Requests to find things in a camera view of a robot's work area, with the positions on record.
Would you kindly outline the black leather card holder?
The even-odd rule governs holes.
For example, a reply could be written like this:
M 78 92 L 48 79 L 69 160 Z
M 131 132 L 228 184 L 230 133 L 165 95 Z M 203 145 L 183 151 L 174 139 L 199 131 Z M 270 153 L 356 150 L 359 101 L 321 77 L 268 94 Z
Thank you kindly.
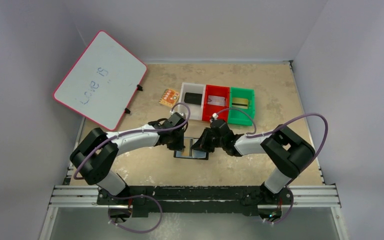
M 179 159 L 208 160 L 209 153 L 204 151 L 193 150 L 192 146 L 198 141 L 198 138 L 184 137 L 184 149 L 182 151 L 175 150 L 173 157 Z

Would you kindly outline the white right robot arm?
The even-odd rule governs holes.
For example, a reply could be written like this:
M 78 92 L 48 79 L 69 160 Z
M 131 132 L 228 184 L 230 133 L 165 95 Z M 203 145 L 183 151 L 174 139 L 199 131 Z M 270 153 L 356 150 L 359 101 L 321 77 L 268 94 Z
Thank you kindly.
M 192 150 L 206 153 L 216 148 L 233 157 L 266 154 L 271 159 L 275 169 L 260 186 L 260 196 L 268 204 L 280 198 L 280 191 L 296 179 L 316 155 L 315 149 L 287 126 L 267 135 L 235 134 L 223 119 L 212 121 L 191 146 Z

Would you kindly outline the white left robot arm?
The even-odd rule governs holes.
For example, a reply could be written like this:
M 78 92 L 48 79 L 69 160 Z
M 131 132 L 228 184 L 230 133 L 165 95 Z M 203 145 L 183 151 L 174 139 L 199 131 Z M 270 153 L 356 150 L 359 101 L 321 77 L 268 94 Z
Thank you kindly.
M 187 120 L 178 112 L 169 118 L 150 121 L 142 127 L 105 132 L 92 129 L 69 156 L 88 185 L 97 185 L 109 193 L 118 205 L 129 199 L 129 186 L 121 176 L 111 170 L 115 158 L 126 152 L 144 147 L 165 145 L 169 150 L 180 151 L 184 146 L 184 126 Z

